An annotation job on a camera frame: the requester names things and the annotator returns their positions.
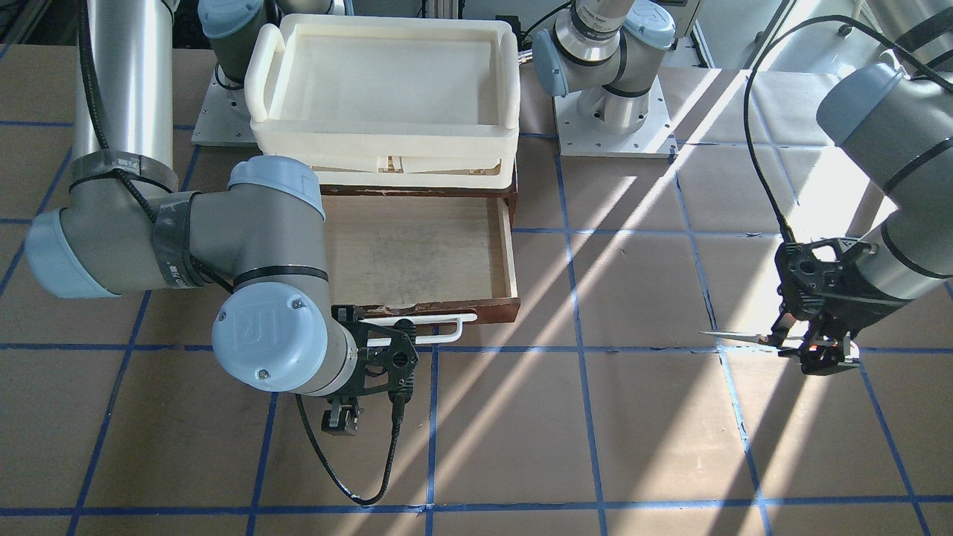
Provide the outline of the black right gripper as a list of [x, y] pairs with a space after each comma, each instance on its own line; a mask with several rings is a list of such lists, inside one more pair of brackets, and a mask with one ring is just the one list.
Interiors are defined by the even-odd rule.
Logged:
[[327, 399], [330, 408], [321, 418], [321, 430], [333, 436], [357, 434], [361, 396], [385, 392], [392, 403], [404, 405], [414, 394], [418, 330], [408, 319], [392, 327], [364, 322], [364, 309], [355, 305], [331, 306], [331, 315], [357, 343], [357, 366], [350, 380]]

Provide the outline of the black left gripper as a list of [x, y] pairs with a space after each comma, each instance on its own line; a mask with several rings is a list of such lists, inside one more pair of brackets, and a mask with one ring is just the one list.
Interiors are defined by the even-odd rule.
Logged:
[[777, 292], [783, 301], [768, 344], [782, 348], [797, 320], [807, 320], [808, 332], [797, 347], [801, 373], [823, 376], [857, 369], [860, 348], [852, 338], [908, 304], [861, 274], [858, 259], [874, 250], [868, 242], [845, 237], [786, 241], [777, 247]]

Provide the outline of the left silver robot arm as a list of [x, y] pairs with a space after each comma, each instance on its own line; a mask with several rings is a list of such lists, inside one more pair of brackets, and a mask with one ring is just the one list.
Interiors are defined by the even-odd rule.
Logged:
[[[874, 63], [838, 83], [817, 108], [820, 128], [896, 204], [857, 240], [797, 241], [777, 205], [774, 262], [782, 296], [769, 333], [726, 339], [794, 356], [804, 374], [858, 364], [854, 339], [951, 278], [951, 3], [872, 1], [878, 23], [819, 16], [866, 34], [902, 64]], [[533, 37], [535, 72], [551, 96], [581, 95], [600, 129], [636, 132], [646, 121], [660, 55], [674, 40], [669, 13], [650, 1], [572, 1]]]

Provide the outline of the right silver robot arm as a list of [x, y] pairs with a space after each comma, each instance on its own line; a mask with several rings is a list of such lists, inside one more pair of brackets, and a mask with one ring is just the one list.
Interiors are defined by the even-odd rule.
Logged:
[[218, 363], [236, 380], [331, 404], [321, 427], [353, 432], [360, 397], [385, 392], [401, 431], [418, 362], [412, 323], [361, 322], [331, 305], [325, 211], [306, 165], [256, 156], [224, 192], [182, 192], [171, 162], [171, 24], [161, 1], [78, 1], [71, 204], [35, 217], [25, 252], [64, 299], [218, 284]]

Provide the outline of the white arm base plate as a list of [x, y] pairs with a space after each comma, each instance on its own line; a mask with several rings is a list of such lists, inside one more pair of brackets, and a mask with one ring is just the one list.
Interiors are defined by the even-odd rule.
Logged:
[[204, 147], [255, 148], [245, 94], [217, 66], [212, 72], [191, 141]]
[[552, 99], [565, 156], [660, 157], [678, 154], [660, 81], [636, 98], [595, 87]]

